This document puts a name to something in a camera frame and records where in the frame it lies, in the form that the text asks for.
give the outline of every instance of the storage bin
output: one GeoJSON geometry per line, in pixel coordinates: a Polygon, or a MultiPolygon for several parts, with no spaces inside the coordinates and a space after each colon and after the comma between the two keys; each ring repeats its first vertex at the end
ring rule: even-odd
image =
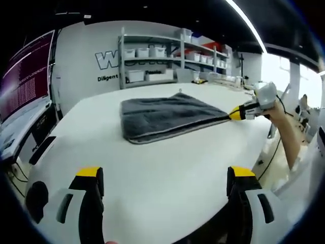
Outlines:
{"type": "Polygon", "coordinates": [[[186,59],[188,60],[194,60],[196,62],[200,62],[200,54],[196,53],[196,52],[190,52],[186,55],[186,59]]]}
{"type": "Polygon", "coordinates": [[[207,76],[209,83],[222,84],[222,75],[219,73],[210,72],[207,76]]]}
{"type": "Polygon", "coordinates": [[[241,80],[237,79],[235,76],[226,76],[225,80],[222,82],[226,86],[233,86],[236,88],[240,88],[241,80]]]}
{"type": "Polygon", "coordinates": [[[191,83],[193,81],[193,72],[189,69],[176,69],[178,83],[191,83]]]}
{"type": "Polygon", "coordinates": [[[200,55],[200,62],[206,64],[207,63],[207,57],[205,55],[200,55]]]}
{"type": "Polygon", "coordinates": [[[242,86],[243,85],[243,79],[242,79],[242,77],[241,76],[236,76],[236,84],[240,84],[240,86],[242,86]]]}
{"type": "Polygon", "coordinates": [[[173,80],[174,70],[166,69],[162,74],[147,74],[146,81],[173,80]]]}
{"type": "Polygon", "coordinates": [[[128,70],[126,72],[129,83],[144,81],[144,71],[143,70],[128,70]]]}
{"type": "Polygon", "coordinates": [[[181,28],[175,31],[175,36],[176,38],[184,38],[184,42],[189,42],[191,43],[192,41],[192,34],[193,32],[189,29],[181,28]]]}
{"type": "Polygon", "coordinates": [[[199,80],[199,79],[200,79],[200,72],[193,71],[193,80],[199,80]]]}
{"type": "Polygon", "coordinates": [[[137,57],[149,57],[149,48],[138,48],[137,57]]]}
{"type": "Polygon", "coordinates": [[[208,80],[210,72],[200,72],[200,79],[208,80]]]}
{"type": "Polygon", "coordinates": [[[225,68],[225,61],[220,61],[220,67],[225,68]]]}
{"type": "Polygon", "coordinates": [[[134,48],[124,50],[124,58],[134,58],[134,57],[136,57],[136,50],[134,48]]]}
{"type": "Polygon", "coordinates": [[[213,57],[207,57],[207,64],[213,65],[213,57]]]}
{"type": "Polygon", "coordinates": [[[150,47],[150,57],[166,57],[166,48],[150,47]]]}

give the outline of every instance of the window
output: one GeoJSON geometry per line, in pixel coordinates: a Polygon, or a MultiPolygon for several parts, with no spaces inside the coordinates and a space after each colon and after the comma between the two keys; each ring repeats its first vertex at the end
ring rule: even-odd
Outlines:
{"type": "Polygon", "coordinates": [[[321,78],[311,69],[304,65],[300,65],[300,87],[299,99],[307,95],[308,106],[311,108],[319,108],[321,105],[322,84],[321,78]]]}
{"type": "Polygon", "coordinates": [[[276,88],[284,92],[290,83],[290,61],[273,54],[262,54],[262,81],[272,81],[276,88]]]}
{"type": "Polygon", "coordinates": [[[280,57],[281,68],[290,71],[290,61],[288,58],[280,57]]]}

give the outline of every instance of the human arm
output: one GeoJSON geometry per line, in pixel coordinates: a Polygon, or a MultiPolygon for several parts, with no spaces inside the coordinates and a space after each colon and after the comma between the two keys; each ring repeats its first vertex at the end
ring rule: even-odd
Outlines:
{"type": "Polygon", "coordinates": [[[270,121],[278,128],[289,169],[291,170],[300,151],[299,141],[296,139],[294,130],[286,117],[282,107],[278,103],[274,108],[267,110],[263,115],[269,115],[270,121]]]}

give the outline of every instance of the white wall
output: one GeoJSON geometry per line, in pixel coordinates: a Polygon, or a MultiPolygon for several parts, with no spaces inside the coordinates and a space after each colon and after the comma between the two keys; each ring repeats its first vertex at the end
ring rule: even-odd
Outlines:
{"type": "MultiPolygon", "coordinates": [[[[57,40],[52,75],[52,84],[58,89],[54,94],[59,96],[57,101],[60,101],[63,115],[81,99],[120,89],[117,41],[122,27],[125,27],[126,34],[167,37],[172,37],[179,29],[175,26],[143,21],[111,21],[90,25],[81,22],[63,28],[57,40]],[[98,77],[102,76],[112,78],[98,82],[98,77]]],[[[199,40],[200,44],[211,41],[204,37],[199,40]]],[[[143,70],[143,67],[134,65],[130,69],[143,70]]],[[[157,68],[159,65],[155,64],[146,67],[146,70],[157,68]]]]}
{"type": "MultiPolygon", "coordinates": [[[[241,57],[243,54],[243,73],[244,76],[249,77],[249,84],[254,84],[262,80],[262,55],[258,53],[239,52],[238,55],[241,57]]],[[[233,76],[241,76],[241,67],[236,68],[238,61],[233,60],[233,76]]]]}

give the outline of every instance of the metal shelf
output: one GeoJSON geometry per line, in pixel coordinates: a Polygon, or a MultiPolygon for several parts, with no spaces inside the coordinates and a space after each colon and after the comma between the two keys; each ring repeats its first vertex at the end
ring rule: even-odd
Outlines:
{"type": "Polygon", "coordinates": [[[176,83],[177,80],[155,80],[155,81],[138,81],[133,83],[125,84],[125,88],[134,88],[146,85],[158,85],[158,84],[168,84],[168,83],[176,83]]]}
{"type": "Polygon", "coordinates": [[[125,43],[180,43],[181,40],[172,37],[150,36],[150,35],[124,35],[125,43]]]}
{"type": "MultiPolygon", "coordinates": [[[[126,43],[161,43],[161,44],[166,44],[166,43],[181,43],[180,39],[177,38],[172,38],[172,37],[163,37],[163,36],[150,36],[150,35],[124,35],[124,41],[126,43]]],[[[190,42],[184,42],[185,48],[190,47],[194,48],[195,50],[198,51],[208,51],[210,53],[214,53],[213,49],[207,48],[205,46],[201,46],[198,44],[190,43],[190,42]]],[[[226,57],[228,56],[225,53],[218,52],[216,51],[218,56],[221,57],[226,57]]]]}
{"type": "Polygon", "coordinates": [[[135,83],[126,83],[125,77],[125,64],[128,62],[149,62],[154,60],[166,61],[166,65],[168,69],[172,68],[173,62],[180,62],[180,68],[185,69],[185,63],[188,64],[195,64],[201,67],[201,71],[204,70],[204,67],[212,67],[213,72],[217,72],[217,69],[223,69],[222,67],[217,67],[216,61],[218,57],[220,58],[228,58],[226,54],[218,52],[216,47],[214,46],[213,49],[197,45],[194,43],[187,43],[184,42],[183,39],[177,39],[173,37],[165,37],[165,36],[153,36],[153,35],[128,35],[125,34],[125,29],[122,28],[121,35],[118,37],[118,58],[119,58],[119,73],[120,73],[120,88],[131,88],[131,87],[138,87],[138,86],[146,86],[146,85],[155,85],[155,84],[166,84],[166,83],[175,83],[177,80],[161,80],[161,81],[141,81],[135,83]],[[125,59],[124,57],[124,50],[125,44],[127,43],[153,43],[153,44],[164,44],[166,46],[166,53],[167,57],[135,57],[135,58],[128,58],[125,59]],[[179,47],[180,57],[170,57],[173,52],[173,47],[179,47]],[[213,55],[214,63],[213,65],[196,62],[193,60],[186,60],[185,59],[185,47],[196,51],[208,52],[213,55]]]}
{"type": "Polygon", "coordinates": [[[182,59],[176,57],[133,57],[133,58],[126,58],[125,62],[134,62],[134,61],[151,61],[151,60],[166,60],[166,61],[174,61],[174,62],[181,62],[182,59]]]}
{"type": "MultiPolygon", "coordinates": [[[[196,49],[196,50],[198,50],[198,51],[208,51],[208,52],[210,52],[211,54],[214,53],[214,50],[213,50],[213,49],[207,48],[207,47],[205,47],[205,46],[197,45],[197,44],[194,44],[194,43],[184,42],[184,45],[185,45],[185,48],[190,47],[190,48],[194,48],[194,49],[196,49]]],[[[217,54],[218,56],[228,58],[228,56],[227,56],[225,53],[222,53],[222,52],[218,52],[218,51],[216,51],[216,54],[217,54]]]]}
{"type": "MultiPolygon", "coordinates": [[[[210,65],[210,64],[207,64],[207,63],[202,63],[202,62],[198,62],[198,61],[194,61],[194,60],[188,60],[188,59],[185,60],[185,63],[196,64],[196,65],[202,65],[202,66],[208,66],[208,67],[214,67],[214,65],[210,65]]],[[[216,68],[218,68],[218,69],[223,69],[223,70],[226,69],[226,68],[219,67],[219,66],[216,66],[216,68]]]]}

